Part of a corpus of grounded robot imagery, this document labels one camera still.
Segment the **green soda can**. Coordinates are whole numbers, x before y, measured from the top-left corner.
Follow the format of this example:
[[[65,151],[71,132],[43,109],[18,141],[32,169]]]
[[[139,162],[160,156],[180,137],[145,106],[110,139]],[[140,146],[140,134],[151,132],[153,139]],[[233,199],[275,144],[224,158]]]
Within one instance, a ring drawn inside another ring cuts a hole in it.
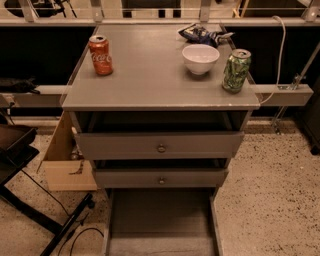
[[[230,93],[241,91],[251,64],[251,53],[245,49],[234,49],[227,59],[222,87]]]

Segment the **grey bottom drawer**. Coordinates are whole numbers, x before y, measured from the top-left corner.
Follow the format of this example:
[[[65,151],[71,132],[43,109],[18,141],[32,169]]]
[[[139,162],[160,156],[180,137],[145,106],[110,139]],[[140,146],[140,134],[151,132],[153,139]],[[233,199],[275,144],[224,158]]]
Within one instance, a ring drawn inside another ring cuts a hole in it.
[[[214,188],[114,189],[102,256],[222,256]]]

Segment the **grey drawer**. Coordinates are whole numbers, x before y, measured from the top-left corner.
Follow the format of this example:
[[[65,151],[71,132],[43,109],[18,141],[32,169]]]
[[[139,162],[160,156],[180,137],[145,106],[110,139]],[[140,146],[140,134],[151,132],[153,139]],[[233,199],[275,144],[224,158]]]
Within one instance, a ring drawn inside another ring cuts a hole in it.
[[[79,133],[88,160],[232,158],[243,132]]]
[[[101,188],[192,188],[221,186],[228,174],[222,168],[104,169],[95,171]]]
[[[214,188],[114,189],[102,256],[222,256]]]

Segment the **orange soda can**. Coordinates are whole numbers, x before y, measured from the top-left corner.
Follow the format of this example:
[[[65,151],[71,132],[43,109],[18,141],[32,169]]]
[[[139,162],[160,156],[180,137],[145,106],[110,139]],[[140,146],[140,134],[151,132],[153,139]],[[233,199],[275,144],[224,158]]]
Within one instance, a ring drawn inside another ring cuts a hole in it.
[[[113,66],[107,38],[103,35],[91,36],[89,38],[89,50],[96,73],[98,75],[111,74]]]

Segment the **blue chip bag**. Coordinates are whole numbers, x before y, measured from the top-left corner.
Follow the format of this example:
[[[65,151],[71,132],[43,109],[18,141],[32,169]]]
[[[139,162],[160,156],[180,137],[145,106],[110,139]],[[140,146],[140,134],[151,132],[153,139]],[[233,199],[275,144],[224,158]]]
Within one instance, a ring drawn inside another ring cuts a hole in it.
[[[208,31],[199,24],[191,24],[178,31],[178,34],[192,44],[205,44],[217,48],[224,40],[229,39],[233,32]]]

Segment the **white ceramic bowl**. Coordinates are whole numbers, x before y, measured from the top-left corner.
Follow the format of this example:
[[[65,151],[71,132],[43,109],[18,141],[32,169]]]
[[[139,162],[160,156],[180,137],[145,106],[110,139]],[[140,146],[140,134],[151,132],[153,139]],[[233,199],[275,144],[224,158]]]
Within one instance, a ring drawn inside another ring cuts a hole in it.
[[[210,71],[220,57],[219,51],[209,45],[193,44],[182,50],[184,64],[187,69],[196,75]]]

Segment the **cardboard box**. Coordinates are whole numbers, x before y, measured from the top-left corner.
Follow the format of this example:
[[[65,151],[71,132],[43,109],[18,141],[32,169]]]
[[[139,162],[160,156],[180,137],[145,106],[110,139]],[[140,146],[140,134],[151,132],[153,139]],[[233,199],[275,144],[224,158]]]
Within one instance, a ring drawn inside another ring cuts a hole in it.
[[[63,113],[41,162],[50,191],[96,191],[90,162],[78,151],[72,121]]]

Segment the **grey middle drawer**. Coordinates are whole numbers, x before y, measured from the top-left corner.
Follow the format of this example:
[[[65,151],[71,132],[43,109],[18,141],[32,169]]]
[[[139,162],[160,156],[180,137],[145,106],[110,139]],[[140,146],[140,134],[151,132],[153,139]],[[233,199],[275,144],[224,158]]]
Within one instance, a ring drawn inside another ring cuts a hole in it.
[[[228,174],[222,168],[104,169],[95,171],[101,188],[192,188],[221,186]]]

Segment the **grey drawer cabinet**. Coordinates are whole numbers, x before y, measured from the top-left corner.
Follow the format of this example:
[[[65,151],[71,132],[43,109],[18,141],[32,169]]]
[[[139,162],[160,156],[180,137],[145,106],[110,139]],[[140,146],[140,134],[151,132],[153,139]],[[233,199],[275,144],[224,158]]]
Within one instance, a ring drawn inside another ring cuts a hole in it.
[[[220,46],[220,57],[210,71],[195,75],[183,63],[186,45],[178,40],[174,25],[106,25],[97,31],[111,44],[114,71],[99,76],[94,72],[91,55],[82,57],[63,102],[76,134],[244,133],[259,102],[249,87],[238,94],[223,89],[229,45]],[[131,168],[228,170],[232,158],[85,159],[95,174],[96,170]]]

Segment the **grey top drawer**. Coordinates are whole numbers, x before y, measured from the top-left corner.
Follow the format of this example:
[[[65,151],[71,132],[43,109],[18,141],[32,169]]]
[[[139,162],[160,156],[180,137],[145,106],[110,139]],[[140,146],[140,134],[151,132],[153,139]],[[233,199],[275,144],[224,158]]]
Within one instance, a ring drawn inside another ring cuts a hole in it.
[[[88,160],[232,158],[243,132],[79,133]]]

